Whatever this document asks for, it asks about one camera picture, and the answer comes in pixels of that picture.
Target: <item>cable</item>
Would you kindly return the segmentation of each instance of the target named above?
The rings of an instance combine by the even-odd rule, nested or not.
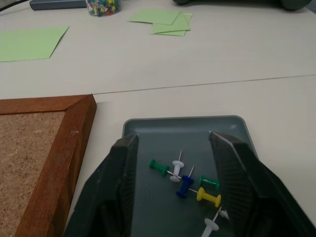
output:
[[[0,12],[2,12],[2,11],[4,11],[4,10],[8,9],[9,7],[12,7],[12,6],[14,6],[14,5],[17,5],[17,4],[19,4],[19,3],[23,3],[23,2],[25,2],[25,1],[28,1],[28,0],[20,0],[20,1],[16,1],[16,2],[10,3],[9,5],[0,8]]]

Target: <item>wooden frame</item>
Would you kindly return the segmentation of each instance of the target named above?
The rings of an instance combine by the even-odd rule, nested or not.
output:
[[[14,237],[61,237],[96,112],[93,95],[0,100],[0,115],[65,111]]]

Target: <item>clear jar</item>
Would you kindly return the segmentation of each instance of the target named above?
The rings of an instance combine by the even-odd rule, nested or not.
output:
[[[109,16],[120,11],[120,0],[85,0],[90,15]]]

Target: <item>table surface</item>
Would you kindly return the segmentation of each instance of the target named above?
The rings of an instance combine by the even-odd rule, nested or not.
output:
[[[238,115],[259,159],[316,225],[316,15],[270,6],[128,0],[122,12],[0,13],[0,31],[70,26],[50,59],[0,63],[0,98],[93,93],[95,122],[71,212],[87,178],[132,118]],[[185,37],[150,35],[127,19],[142,8],[192,13]]]

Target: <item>gray tray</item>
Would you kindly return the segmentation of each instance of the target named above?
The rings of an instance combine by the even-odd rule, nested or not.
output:
[[[200,237],[204,231],[204,219],[213,219],[217,209],[205,200],[197,201],[196,194],[188,191],[188,197],[176,195],[180,183],[173,183],[169,175],[163,177],[157,170],[149,169],[152,159],[169,165],[178,159],[185,167],[180,176],[188,175],[194,183],[190,188],[198,190],[201,175],[217,180],[217,173],[208,140],[210,130],[225,132],[247,142],[254,150],[246,124],[238,116],[131,119],[124,124],[123,136],[137,134],[139,148],[132,223],[132,237]],[[213,188],[207,193],[217,196]],[[229,222],[218,217],[219,231],[212,237],[233,237]]]

